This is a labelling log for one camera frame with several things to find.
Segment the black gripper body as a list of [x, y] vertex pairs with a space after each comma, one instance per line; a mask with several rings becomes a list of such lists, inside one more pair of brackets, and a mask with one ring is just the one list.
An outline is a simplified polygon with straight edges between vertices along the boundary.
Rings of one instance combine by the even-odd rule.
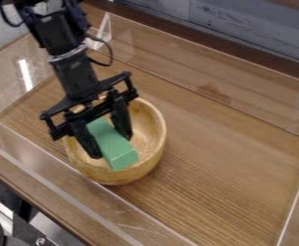
[[91, 67], [93, 62], [94, 59], [86, 54], [66, 58], [50, 56], [50, 64], [66, 92], [63, 99], [40, 115], [54, 140], [67, 135], [75, 136], [74, 124], [87, 125], [111, 113], [117, 99], [123, 99], [129, 108], [130, 102], [138, 97], [131, 73], [121, 72], [99, 80]]

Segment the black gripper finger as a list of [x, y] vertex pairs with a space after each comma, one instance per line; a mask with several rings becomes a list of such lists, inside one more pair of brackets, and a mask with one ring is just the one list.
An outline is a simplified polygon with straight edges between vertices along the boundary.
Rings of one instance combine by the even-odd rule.
[[117, 99], [113, 102], [111, 120], [117, 131], [130, 140], [133, 137], [133, 125], [127, 104], [123, 99]]
[[78, 123], [73, 125], [73, 131], [75, 138], [78, 139], [79, 144], [82, 145], [83, 149], [86, 150], [87, 154], [94, 159], [102, 159], [103, 154], [101, 152], [101, 148], [95, 137], [91, 135], [90, 130], [85, 123]]

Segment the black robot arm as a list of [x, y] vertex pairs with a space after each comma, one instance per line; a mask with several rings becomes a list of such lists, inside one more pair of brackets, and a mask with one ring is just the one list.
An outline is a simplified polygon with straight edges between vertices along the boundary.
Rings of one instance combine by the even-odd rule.
[[99, 139], [90, 133], [87, 124], [109, 115], [117, 131], [130, 138], [129, 104], [138, 97], [138, 90], [127, 71], [105, 80], [97, 77], [91, 66], [95, 59], [87, 55], [85, 44], [90, 24], [79, 0], [63, 0], [62, 9], [50, 14], [35, 12], [39, 2], [19, 0], [16, 11], [40, 47], [48, 52], [48, 63], [66, 93], [58, 104], [43, 111], [40, 119], [47, 122], [52, 139], [75, 137], [87, 154], [99, 159], [103, 157]]

